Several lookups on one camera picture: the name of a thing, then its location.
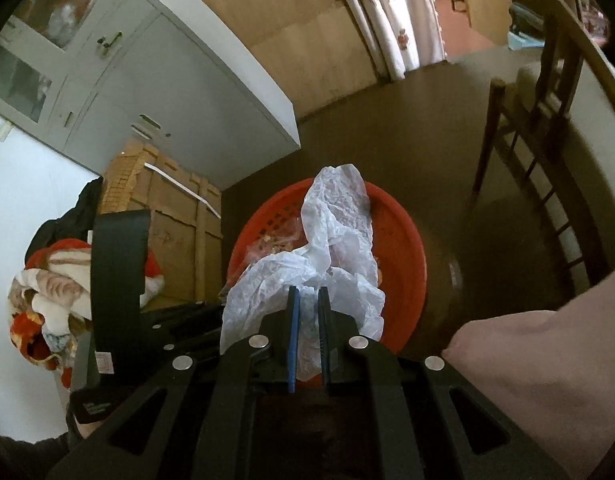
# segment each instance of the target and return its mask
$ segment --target white label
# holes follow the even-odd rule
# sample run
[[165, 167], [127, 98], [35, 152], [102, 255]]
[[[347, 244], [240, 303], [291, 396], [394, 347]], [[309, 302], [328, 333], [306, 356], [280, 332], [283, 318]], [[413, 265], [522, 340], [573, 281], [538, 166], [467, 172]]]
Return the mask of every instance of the white label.
[[94, 352], [96, 357], [96, 367], [100, 374], [113, 374], [112, 354], [110, 352]]

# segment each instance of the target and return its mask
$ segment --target white curtain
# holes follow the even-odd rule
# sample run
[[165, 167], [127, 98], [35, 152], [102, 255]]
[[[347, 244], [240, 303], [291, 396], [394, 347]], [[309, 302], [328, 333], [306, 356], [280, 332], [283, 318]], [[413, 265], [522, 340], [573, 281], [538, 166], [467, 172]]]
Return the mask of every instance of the white curtain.
[[445, 59], [434, 0], [345, 0], [380, 75], [405, 72]]

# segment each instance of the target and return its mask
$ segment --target white plastic bag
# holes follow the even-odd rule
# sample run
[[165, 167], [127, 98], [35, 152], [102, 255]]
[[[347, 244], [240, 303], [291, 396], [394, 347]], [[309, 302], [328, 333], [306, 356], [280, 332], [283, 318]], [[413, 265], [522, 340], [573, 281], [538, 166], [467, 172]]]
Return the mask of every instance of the white plastic bag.
[[292, 285], [301, 296], [299, 380], [307, 381], [321, 370], [316, 316], [321, 286], [328, 288], [333, 310], [349, 314], [362, 335], [378, 340], [385, 294], [377, 288], [369, 213], [365, 183], [353, 165], [323, 168], [301, 208], [307, 245], [265, 256], [243, 273], [228, 293], [221, 353], [255, 334], [267, 314], [286, 308]]

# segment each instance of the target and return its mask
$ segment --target white wall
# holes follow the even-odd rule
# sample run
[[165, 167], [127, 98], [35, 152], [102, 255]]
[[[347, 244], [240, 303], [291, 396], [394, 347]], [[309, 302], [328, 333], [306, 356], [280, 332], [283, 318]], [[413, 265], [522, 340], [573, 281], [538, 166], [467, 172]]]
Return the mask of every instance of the white wall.
[[72, 208], [95, 177], [16, 128], [0, 142], [0, 434], [35, 442], [66, 430], [52, 373], [10, 342], [6, 297], [38, 227]]

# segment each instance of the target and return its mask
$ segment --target silver screw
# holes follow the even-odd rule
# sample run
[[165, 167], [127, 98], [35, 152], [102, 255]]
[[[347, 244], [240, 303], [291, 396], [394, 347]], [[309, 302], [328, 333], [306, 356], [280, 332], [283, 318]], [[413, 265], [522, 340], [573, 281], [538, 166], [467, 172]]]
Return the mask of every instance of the silver screw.
[[187, 370], [194, 361], [189, 355], [179, 355], [179, 357], [175, 357], [174, 361], [172, 361], [172, 366], [176, 370]]
[[357, 350], [363, 350], [364, 348], [367, 348], [367, 345], [369, 345], [367, 339], [364, 338], [362, 335], [355, 335], [350, 337], [348, 343], [352, 348], [356, 348]]
[[443, 367], [445, 366], [445, 361], [440, 357], [437, 357], [436, 355], [429, 356], [425, 359], [424, 363], [425, 366], [430, 368], [430, 370], [434, 370], [435, 372], [443, 370]]
[[262, 334], [253, 335], [249, 339], [249, 344], [252, 348], [265, 348], [269, 342], [270, 340]]

